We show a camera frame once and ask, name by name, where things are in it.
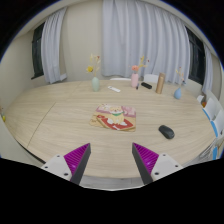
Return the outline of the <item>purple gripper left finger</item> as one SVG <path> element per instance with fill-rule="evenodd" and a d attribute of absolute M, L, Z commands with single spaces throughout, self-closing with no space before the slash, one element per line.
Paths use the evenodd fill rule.
<path fill-rule="evenodd" d="M 91 145 L 87 143 L 64 156 L 55 155 L 42 166 L 42 169 L 79 185 L 90 154 Z"/>

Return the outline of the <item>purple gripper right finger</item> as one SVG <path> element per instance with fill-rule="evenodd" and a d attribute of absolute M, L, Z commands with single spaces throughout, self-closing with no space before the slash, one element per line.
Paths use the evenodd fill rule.
<path fill-rule="evenodd" d="M 182 169 L 168 154 L 157 154 L 137 143 L 132 144 L 132 154 L 145 185 Z"/>

